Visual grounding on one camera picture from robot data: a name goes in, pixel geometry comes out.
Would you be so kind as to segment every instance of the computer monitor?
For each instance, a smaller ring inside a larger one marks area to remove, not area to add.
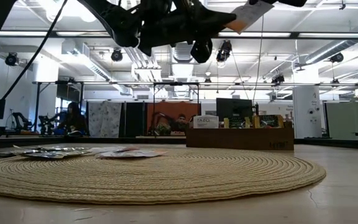
[[[217,98],[216,115],[219,116],[219,121],[233,116],[248,117],[252,120],[252,116],[254,115],[252,111],[252,100]]]

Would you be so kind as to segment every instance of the patterned curtain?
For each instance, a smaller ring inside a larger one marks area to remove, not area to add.
[[[89,102],[89,133],[95,138],[118,138],[122,103]]]

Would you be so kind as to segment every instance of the person sitting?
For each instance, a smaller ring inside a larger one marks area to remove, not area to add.
[[[79,131],[82,134],[85,134],[85,130],[85,118],[81,114],[78,103],[71,102],[67,107],[67,115],[64,121],[55,128],[54,133],[57,135],[64,135],[65,133]]]

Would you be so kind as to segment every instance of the table surface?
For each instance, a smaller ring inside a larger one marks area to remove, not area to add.
[[[64,145],[103,147],[112,144]],[[138,146],[185,148],[184,145]],[[77,205],[0,197],[0,223],[358,223],[357,149],[296,145],[294,152],[280,153],[317,162],[326,169],[327,177],[316,185],[290,192],[173,205]]]

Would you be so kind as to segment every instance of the round woven mat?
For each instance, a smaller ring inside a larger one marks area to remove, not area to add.
[[[292,190],[325,170],[283,154],[177,149],[148,159],[0,159],[0,195],[101,204],[220,200]]]

